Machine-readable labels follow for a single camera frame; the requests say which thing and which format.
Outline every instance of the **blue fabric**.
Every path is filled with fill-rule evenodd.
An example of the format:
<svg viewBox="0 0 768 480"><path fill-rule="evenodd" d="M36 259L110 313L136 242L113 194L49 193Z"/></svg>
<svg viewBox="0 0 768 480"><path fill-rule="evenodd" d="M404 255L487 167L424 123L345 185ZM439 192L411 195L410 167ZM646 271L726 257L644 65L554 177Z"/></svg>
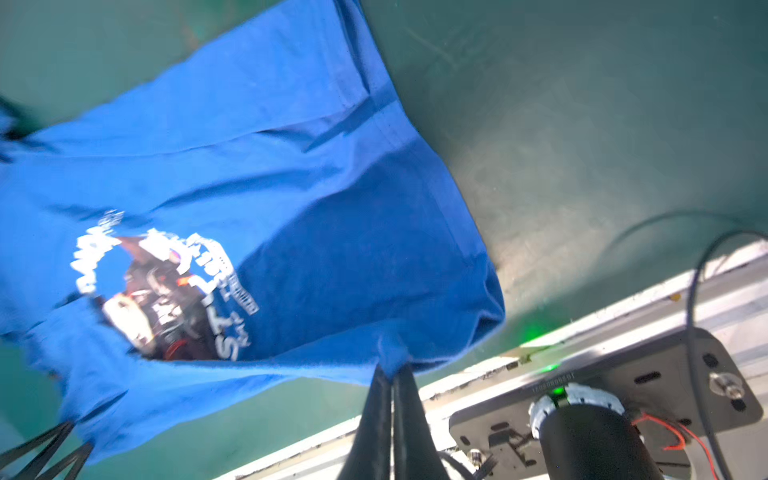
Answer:
<svg viewBox="0 0 768 480"><path fill-rule="evenodd" d="M505 318L353 0L287 0L0 155L0 334L61 378L92 462L287 379L434 368ZM219 281L236 362L146 360L105 323L94 298L119 293L131 258L104 242L153 235L234 265L209 272L204 253L190 272Z"/></svg>

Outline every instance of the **green background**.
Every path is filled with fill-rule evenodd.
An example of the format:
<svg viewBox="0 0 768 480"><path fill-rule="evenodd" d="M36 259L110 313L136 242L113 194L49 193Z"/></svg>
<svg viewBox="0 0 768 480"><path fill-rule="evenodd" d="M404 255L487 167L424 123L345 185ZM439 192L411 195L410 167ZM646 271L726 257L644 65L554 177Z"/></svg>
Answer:
<svg viewBox="0 0 768 480"><path fill-rule="evenodd" d="M2 0L0 97L19 131L151 80L276 2ZM406 112L454 175L508 325L428 382L691 267L768 227L768 11L752 0L363 0ZM0 412L31 437L55 385L0 346ZM359 413L366 390L289 382L96 478L209 480Z"/></svg>

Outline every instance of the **green table surface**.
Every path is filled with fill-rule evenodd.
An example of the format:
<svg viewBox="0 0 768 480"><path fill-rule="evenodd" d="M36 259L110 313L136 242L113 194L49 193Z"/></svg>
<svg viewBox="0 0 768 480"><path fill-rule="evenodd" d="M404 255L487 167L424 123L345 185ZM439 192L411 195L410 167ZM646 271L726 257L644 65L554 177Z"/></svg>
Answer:
<svg viewBox="0 0 768 480"><path fill-rule="evenodd" d="M0 97L27 133L151 80L276 3L2 0ZM768 227L768 6L758 0L362 0L406 112L452 172L505 330L429 382ZM0 346L0 412L54 425L55 385ZM277 386L86 468L209 480L359 414L366 390Z"/></svg>

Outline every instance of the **blue t-shirt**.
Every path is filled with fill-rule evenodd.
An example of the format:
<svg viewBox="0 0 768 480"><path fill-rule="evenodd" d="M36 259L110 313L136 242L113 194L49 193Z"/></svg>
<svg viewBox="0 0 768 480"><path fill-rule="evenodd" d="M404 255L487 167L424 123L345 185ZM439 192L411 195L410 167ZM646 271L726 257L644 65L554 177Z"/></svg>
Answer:
<svg viewBox="0 0 768 480"><path fill-rule="evenodd" d="M0 335L92 461L297 376L434 368L505 318L353 0L286 0L0 158ZM221 360L145 359L115 328L142 315L207 323Z"/></svg>

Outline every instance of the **black cylinder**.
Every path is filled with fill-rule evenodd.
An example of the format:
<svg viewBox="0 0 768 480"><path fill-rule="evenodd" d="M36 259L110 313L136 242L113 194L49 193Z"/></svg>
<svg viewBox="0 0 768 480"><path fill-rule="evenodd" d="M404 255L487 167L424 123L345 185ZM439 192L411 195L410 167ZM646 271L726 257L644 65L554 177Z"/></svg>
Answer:
<svg viewBox="0 0 768 480"><path fill-rule="evenodd" d="M541 424L551 480L663 480L634 427L613 410L567 405Z"/></svg>

